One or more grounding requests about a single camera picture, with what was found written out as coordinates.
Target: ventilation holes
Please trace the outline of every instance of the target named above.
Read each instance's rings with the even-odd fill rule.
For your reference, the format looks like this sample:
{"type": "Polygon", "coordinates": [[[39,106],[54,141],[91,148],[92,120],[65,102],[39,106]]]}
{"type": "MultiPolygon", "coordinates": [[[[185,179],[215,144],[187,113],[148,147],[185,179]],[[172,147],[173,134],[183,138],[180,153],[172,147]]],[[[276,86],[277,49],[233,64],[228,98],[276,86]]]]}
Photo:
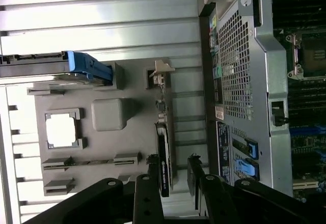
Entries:
{"type": "Polygon", "coordinates": [[[232,127],[232,133],[242,138],[247,138],[247,134],[238,128],[232,127]]]}
{"type": "Polygon", "coordinates": [[[242,22],[237,11],[219,30],[218,37],[225,113],[252,120],[248,23],[242,22]]]}

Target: blue latch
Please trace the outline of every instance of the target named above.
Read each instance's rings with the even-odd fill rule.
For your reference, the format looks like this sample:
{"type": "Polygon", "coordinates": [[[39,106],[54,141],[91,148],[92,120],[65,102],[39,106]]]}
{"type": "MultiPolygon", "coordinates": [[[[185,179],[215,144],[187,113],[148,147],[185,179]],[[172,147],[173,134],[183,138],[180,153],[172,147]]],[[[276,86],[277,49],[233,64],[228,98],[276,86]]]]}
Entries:
{"type": "Polygon", "coordinates": [[[237,171],[241,171],[247,176],[251,176],[259,180],[259,165],[252,159],[237,159],[235,161],[235,169],[237,171]]]}
{"type": "Polygon", "coordinates": [[[112,84],[113,72],[111,66],[106,66],[87,53],[67,51],[69,71],[72,73],[83,73],[87,79],[95,77],[106,80],[112,84]]]}
{"type": "Polygon", "coordinates": [[[245,162],[243,159],[236,160],[236,169],[247,176],[255,176],[255,168],[251,164],[245,162]]]}

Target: screw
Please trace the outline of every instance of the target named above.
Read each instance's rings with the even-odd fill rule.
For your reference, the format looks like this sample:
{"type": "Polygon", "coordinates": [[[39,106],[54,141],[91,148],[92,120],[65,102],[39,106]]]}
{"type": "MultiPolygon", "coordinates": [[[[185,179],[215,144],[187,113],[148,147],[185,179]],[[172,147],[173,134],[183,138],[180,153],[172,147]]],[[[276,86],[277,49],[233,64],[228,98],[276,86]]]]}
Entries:
{"type": "Polygon", "coordinates": [[[214,177],[214,176],[207,176],[206,179],[207,179],[207,180],[214,180],[215,177],[214,177]]]}
{"type": "Polygon", "coordinates": [[[240,0],[242,6],[247,7],[251,4],[251,0],[240,0]]]}
{"type": "Polygon", "coordinates": [[[248,182],[248,181],[242,181],[241,184],[244,185],[244,186],[249,186],[250,185],[250,182],[248,182]]]}

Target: metal side panel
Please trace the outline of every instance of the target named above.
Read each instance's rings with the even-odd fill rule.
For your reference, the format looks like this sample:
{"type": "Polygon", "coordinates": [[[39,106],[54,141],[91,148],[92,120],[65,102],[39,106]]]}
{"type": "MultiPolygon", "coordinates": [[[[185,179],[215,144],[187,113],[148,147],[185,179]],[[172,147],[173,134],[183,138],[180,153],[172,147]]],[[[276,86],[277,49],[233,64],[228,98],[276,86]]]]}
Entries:
{"type": "MultiPolygon", "coordinates": [[[[197,16],[197,0],[0,0],[1,52],[79,50],[101,62],[125,61],[131,66],[136,66],[132,62],[137,60],[169,60],[176,68],[171,79],[180,170],[177,192],[186,192],[182,170],[187,157],[202,154],[203,161],[208,162],[197,16]]],[[[24,87],[8,87],[7,95],[8,104],[17,107],[2,124],[8,149],[20,155],[19,159],[9,159],[12,172],[17,170],[19,177],[10,174],[11,188],[16,189],[16,198],[11,200],[16,224],[70,195],[44,196],[34,97],[27,96],[24,87]]],[[[7,96],[0,98],[1,108],[7,107],[5,100],[7,96]]],[[[171,194],[174,214],[193,212],[187,194],[171,194]],[[186,203],[179,204],[183,197],[186,203]]]]}
{"type": "Polygon", "coordinates": [[[7,89],[0,88],[0,221],[19,223],[17,179],[11,139],[7,89]]]}
{"type": "Polygon", "coordinates": [[[288,114],[286,53],[273,37],[271,0],[254,1],[237,0],[218,22],[223,122],[258,143],[260,181],[292,195],[288,125],[276,126],[272,112],[280,102],[288,114]],[[259,26],[253,4],[260,8],[259,26]]]}

